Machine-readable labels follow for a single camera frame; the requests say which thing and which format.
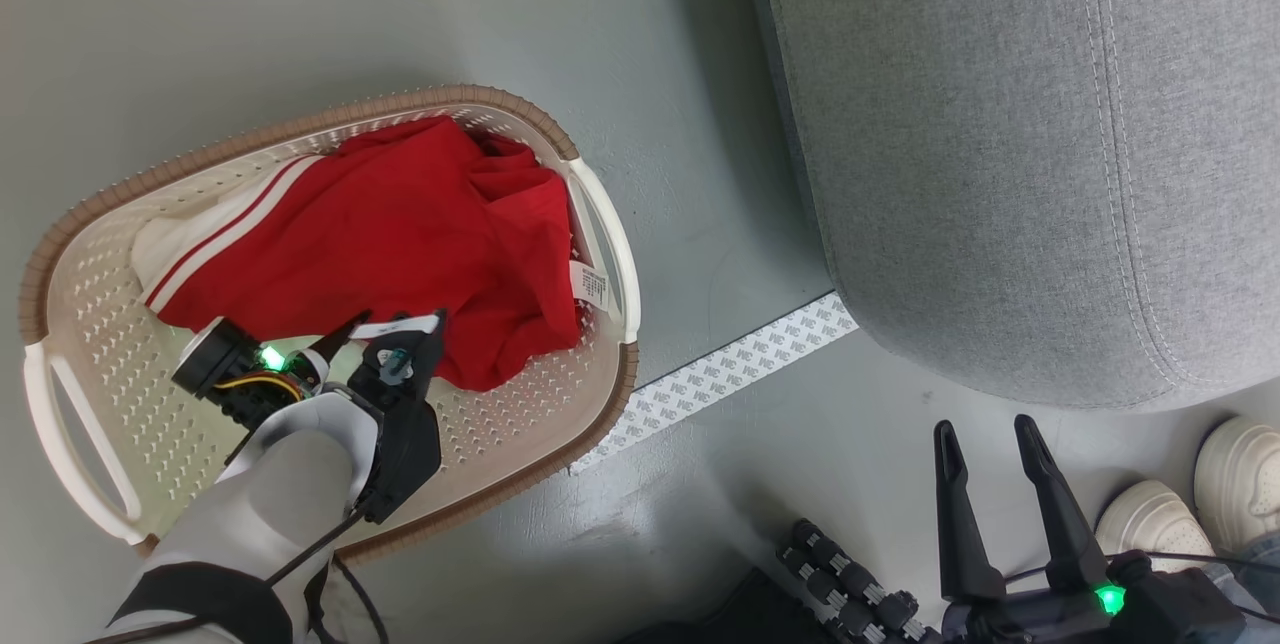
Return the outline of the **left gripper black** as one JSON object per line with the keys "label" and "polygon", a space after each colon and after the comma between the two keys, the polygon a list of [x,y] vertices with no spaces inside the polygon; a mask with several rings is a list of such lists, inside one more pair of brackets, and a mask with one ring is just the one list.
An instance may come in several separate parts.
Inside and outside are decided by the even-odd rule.
{"label": "left gripper black", "polygon": [[[192,397],[215,405],[232,421],[255,430],[275,412],[316,396],[337,353],[371,315],[371,310],[356,312],[308,348],[289,353],[219,318],[186,344],[172,380]],[[444,356],[445,321],[444,310],[404,320],[404,348],[413,375],[436,371]]]}

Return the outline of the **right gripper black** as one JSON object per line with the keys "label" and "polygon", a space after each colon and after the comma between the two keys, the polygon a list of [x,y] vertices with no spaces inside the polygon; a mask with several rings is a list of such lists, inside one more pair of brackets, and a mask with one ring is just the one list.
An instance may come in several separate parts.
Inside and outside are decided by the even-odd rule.
{"label": "right gripper black", "polygon": [[1036,489],[1050,561],[1050,589],[1010,594],[986,553],[966,484],[969,472],[954,425],[936,424],[934,499],[940,594],[948,603],[943,644],[1130,644],[1114,627],[1106,598],[1120,586],[1036,420],[1020,414],[1014,431],[1021,467]]}

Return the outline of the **red garment with white stripes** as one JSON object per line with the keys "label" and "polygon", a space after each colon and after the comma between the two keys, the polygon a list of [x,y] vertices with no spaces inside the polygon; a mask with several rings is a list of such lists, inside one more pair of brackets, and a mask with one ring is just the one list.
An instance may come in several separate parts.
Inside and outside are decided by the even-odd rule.
{"label": "red garment with white stripes", "polygon": [[157,216],[131,251],[173,328],[236,321],[259,341],[444,311],[436,375],[489,392],[579,343],[570,192],[526,143],[426,117],[356,134]]}

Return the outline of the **grey fabric sofa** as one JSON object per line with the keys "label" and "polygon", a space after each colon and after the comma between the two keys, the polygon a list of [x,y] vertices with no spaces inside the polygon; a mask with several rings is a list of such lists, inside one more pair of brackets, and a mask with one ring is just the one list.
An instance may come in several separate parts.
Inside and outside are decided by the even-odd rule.
{"label": "grey fabric sofa", "polygon": [[836,291],[973,390],[1280,378],[1280,0],[755,0]]}

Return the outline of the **white sneaker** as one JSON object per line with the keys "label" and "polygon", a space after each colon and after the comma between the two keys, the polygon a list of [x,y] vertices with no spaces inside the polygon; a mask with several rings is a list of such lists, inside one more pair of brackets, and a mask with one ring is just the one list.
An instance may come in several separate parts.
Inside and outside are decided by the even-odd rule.
{"label": "white sneaker", "polygon": [[1094,535],[1106,554],[1143,551],[1152,570],[1202,568],[1215,551],[1190,507],[1170,487],[1146,480],[1120,493],[1103,511]]}
{"label": "white sneaker", "polygon": [[1247,417],[1208,434],[1196,461],[1198,519],[1216,549],[1239,556],[1280,534],[1280,430]]}

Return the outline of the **blue jeans leg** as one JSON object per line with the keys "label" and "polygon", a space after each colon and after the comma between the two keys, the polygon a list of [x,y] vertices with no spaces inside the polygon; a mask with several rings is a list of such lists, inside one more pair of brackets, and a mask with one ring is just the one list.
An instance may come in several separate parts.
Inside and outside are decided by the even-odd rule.
{"label": "blue jeans leg", "polygon": [[1235,558],[1245,566],[1215,562],[1203,567],[1212,584],[1233,603],[1280,618],[1280,531],[1260,536]]}

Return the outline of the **cream plastic laundry basket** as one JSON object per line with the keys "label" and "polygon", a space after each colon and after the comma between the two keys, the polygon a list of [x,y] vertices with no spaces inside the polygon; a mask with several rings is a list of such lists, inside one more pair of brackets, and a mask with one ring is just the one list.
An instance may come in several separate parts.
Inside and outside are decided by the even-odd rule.
{"label": "cream plastic laundry basket", "polygon": [[352,134],[436,115],[472,134],[526,143],[564,179],[573,284],[586,302],[582,337],[492,392],[433,383],[440,471],[385,524],[349,530],[338,557],[361,565],[465,524],[605,439],[634,390],[643,300],[626,230],[598,175],[562,125],[516,93],[488,85],[389,93],[172,157],[100,189],[46,230],[18,300],[27,401],[61,485],[100,529],[150,556],[244,438],[242,426],[173,384],[191,335],[148,309],[131,265],[138,230],[192,214],[274,166],[329,154]]}

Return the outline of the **white printed floor tape strip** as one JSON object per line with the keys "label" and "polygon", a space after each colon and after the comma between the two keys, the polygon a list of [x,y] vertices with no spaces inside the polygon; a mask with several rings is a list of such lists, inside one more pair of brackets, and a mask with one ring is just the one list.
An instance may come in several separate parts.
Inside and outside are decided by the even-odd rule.
{"label": "white printed floor tape strip", "polygon": [[858,330],[851,312],[833,291],[786,312],[640,385],[627,399],[618,423],[599,444],[571,463],[568,472],[580,475]]}

